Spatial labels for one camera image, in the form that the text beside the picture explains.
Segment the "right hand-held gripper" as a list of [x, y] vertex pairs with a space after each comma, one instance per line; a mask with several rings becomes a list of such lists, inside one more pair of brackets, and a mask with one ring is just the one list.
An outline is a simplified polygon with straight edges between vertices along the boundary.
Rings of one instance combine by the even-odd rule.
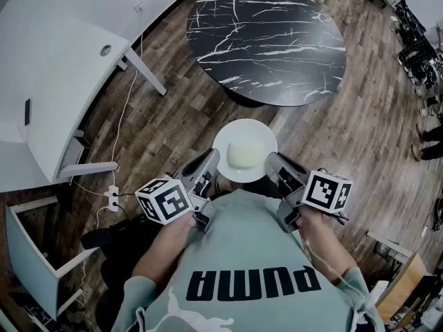
[[300, 209], [309, 206], [344, 224], [348, 217], [343, 210], [353, 182], [326, 172], [309, 171], [287, 156], [272, 152], [267, 162], [278, 177], [278, 191], [282, 201], [277, 218], [287, 232], [296, 231]]

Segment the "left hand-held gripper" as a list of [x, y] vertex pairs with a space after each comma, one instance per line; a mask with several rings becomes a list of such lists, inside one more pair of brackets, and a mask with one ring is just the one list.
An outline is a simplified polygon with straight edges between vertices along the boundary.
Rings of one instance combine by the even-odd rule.
[[215, 206], [209, 198], [197, 194], [194, 188], [208, 186], [220, 161], [217, 149], [208, 149], [179, 171], [179, 179], [155, 178], [135, 191], [147, 218], [162, 225], [169, 224], [185, 214], [192, 214], [197, 229], [205, 232], [215, 216]]

